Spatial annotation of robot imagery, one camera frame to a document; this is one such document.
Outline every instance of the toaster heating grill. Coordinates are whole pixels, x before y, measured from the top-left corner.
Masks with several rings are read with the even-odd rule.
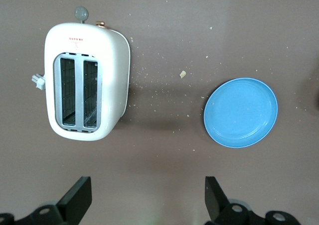
[[[101,118],[101,82],[97,60],[62,53],[54,61],[55,117],[66,130],[94,132]]]

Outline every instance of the gray tabletop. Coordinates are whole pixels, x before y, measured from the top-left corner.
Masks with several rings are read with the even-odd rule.
[[[44,41],[53,26],[105,21],[131,47],[127,111],[102,140],[51,129]],[[319,224],[319,0],[0,0],[0,212],[22,218],[91,176],[81,224],[202,225],[205,176],[260,215]],[[186,75],[181,78],[181,71]],[[260,142],[214,142],[203,109],[240,77],[274,91],[278,118]]]

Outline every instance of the plate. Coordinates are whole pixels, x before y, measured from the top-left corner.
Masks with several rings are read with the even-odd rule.
[[[273,128],[277,114],[277,99],[270,87],[257,79],[237,78],[210,96],[204,124],[217,143],[242,148],[263,139]]]

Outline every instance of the toaster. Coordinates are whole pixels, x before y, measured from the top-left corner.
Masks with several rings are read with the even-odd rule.
[[[86,8],[77,7],[75,16],[80,23],[50,29],[45,75],[32,80],[45,89],[52,129],[65,138],[92,141],[108,135],[126,110],[130,46],[102,21],[85,24]]]

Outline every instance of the white toaster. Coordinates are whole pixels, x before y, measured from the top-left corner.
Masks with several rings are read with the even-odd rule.
[[[45,76],[37,74],[32,80],[46,91],[49,122],[57,134],[98,140],[126,110],[130,47],[122,34],[103,22],[84,24],[86,8],[78,7],[76,17],[81,23],[62,23],[48,32]]]

